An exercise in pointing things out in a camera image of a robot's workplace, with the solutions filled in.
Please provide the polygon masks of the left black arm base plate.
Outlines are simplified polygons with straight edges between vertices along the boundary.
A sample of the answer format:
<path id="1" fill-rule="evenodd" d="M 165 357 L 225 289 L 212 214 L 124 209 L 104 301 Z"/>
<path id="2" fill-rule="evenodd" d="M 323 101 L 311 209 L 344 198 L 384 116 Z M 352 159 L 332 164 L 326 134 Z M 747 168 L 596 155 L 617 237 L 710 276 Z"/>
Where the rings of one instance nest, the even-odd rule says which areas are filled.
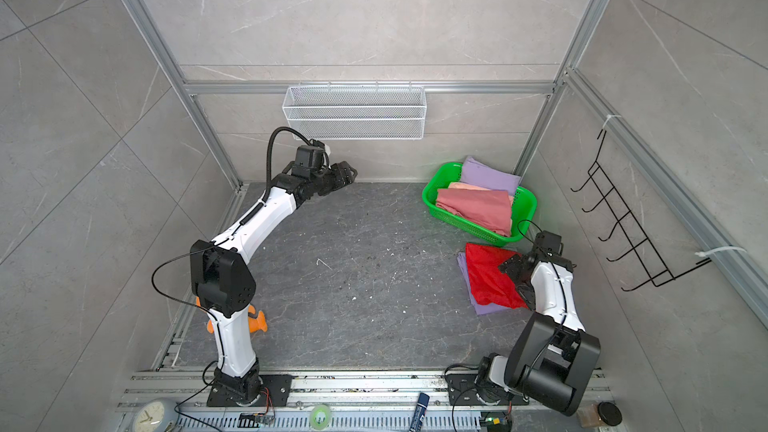
<path id="1" fill-rule="evenodd" d="M 256 383 L 256 391 L 243 397 L 214 381 L 208 395 L 208 407 L 284 407 L 287 405 L 293 377 L 287 374 L 262 375 Z"/>

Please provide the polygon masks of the red t shirt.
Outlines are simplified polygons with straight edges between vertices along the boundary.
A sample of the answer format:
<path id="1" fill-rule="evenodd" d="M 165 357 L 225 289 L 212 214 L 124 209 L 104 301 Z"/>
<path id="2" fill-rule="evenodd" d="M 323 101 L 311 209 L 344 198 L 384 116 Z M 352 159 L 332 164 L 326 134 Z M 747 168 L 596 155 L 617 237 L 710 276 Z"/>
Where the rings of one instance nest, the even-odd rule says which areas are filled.
<path id="1" fill-rule="evenodd" d="M 518 252 L 493 246 L 467 243 L 465 261 L 472 298 L 480 306 L 498 305 L 509 309 L 528 308 L 512 278 L 499 267 Z"/>

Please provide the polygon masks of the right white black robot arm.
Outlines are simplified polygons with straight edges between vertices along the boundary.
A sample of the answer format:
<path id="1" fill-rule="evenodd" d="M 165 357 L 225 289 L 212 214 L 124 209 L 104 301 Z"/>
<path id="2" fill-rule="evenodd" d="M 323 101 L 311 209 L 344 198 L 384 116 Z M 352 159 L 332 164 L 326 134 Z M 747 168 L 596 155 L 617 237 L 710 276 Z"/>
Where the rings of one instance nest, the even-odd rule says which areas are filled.
<path id="1" fill-rule="evenodd" d="M 532 399 L 566 416 L 578 409 L 601 353 L 600 341 L 579 319 L 572 263 L 548 254 L 514 256 L 500 266 L 533 292 L 533 313 L 507 356 L 491 354 L 479 367 L 478 399 L 497 404 Z"/>

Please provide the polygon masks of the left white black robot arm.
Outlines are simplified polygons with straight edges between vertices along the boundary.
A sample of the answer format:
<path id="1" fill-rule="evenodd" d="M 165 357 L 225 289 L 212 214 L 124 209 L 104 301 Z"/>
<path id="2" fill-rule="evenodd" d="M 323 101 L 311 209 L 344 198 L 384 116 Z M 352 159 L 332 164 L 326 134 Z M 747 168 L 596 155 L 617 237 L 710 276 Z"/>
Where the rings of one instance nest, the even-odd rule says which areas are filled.
<path id="1" fill-rule="evenodd" d="M 249 325 L 256 282 L 248 263 L 264 240 L 304 202 L 340 190 L 356 177 L 357 170 L 345 161 L 315 169 L 293 164 L 239 221 L 212 241 L 191 246 L 192 292 L 210 315 L 218 352 L 213 387 L 229 400 L 250 405 L 261 389 Z"/>

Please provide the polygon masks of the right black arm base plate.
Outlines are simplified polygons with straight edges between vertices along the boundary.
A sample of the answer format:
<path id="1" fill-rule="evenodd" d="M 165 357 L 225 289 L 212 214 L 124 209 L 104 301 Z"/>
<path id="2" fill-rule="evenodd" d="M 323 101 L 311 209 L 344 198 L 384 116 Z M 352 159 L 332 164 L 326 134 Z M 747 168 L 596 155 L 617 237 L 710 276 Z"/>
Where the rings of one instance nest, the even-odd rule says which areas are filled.
<path id="1" fill-rule="evenodd" d="M 478 379 L 474 370 L 451 370 L 444 375 L 449 402 L 455 406 L 506 407 L 528 405 L 520 394 L 505 390 L 487 379 Z"/>

